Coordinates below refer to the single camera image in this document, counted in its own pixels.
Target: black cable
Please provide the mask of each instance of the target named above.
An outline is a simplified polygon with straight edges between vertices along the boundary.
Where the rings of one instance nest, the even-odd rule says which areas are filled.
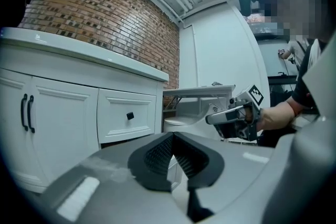
[[[287,69],[285,60],[283,60],[283,62],[284,62],[284,64],[285,64],[285,67],[286,67],[286,70],[287,70],[287,74],[289,75],[289,72],[288,72],[288,69]]]

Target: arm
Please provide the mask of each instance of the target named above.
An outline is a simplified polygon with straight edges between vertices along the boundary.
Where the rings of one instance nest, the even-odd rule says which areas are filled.
[[[286,127],[302,110],[304,106],[290,97],[285,102],[273,108],[261,111],[261,117],[257,123],[257,131],[275,130]]]
[[[289,50],[286,50],[286,52],[282,55],[280,55],[280,58],[283,60],[286,60],[292,53]]]
[[[307,72],[311,46],[307,49],[303,58],[298,82],[292,96],[273,108],[266,108],[261,111],[260,120],[257,123],[257,130],[274,130],[286,127],[304,108],[313,106],[313,99],[308,97],[308,89],[302,80]]]

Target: black sleeve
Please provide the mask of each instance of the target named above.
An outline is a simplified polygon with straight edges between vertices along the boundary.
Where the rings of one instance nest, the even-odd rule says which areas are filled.
[[[307,48],[306,54],[304,55],[305,57],[303,58],[301,67],[300,67],[300,72],[298,76],[298,81],[296,83],[295,90],[292,94],[292,98],[297,101],[299,104],[304,105],[308,108],[311,108],[315,106],[314,100],[311,97],[311,95],[308,95],[309,91],[307,89],[306,84],[302,80],[303,75],[306,74],[308,70],[308,62],[309,62],[309,56],[310,56],[310,49],[311,45]]]

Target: black drawer handle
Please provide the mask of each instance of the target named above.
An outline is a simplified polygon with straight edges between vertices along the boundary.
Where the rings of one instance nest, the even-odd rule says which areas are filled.
[[[127,116],[127,119],[128,119],[128,120],[131,120],[131,119],[134,118],[134,114],[133,114],[133,112],[131,112],[131,113],[127,113],[126,116]]]
[[[32,104],[32,102],[34,101],[34,97],[31,95],[30,98],[29,98],[29,101],[28,101],[28,108],[27,108],[27,115],[28,115],[28,126],[31,130],[32,133],[35,133],[35,128],[32,127],[32,123],[30,121],[30,110],[31,110],[31,107],[30,107],[30,104]]]
[[[27,101],[27,98],[28,98],[28,95],[25,93],[21,100],[21,124],[26,131],[28,131],[28,126],[25,125],[24,106],[25,106],[25,101]]]

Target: drawer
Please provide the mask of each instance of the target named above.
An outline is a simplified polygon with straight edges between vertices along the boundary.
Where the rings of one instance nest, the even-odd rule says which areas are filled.
[[[99,89],[99,143],[132,139],[154,133],[156,96]]]

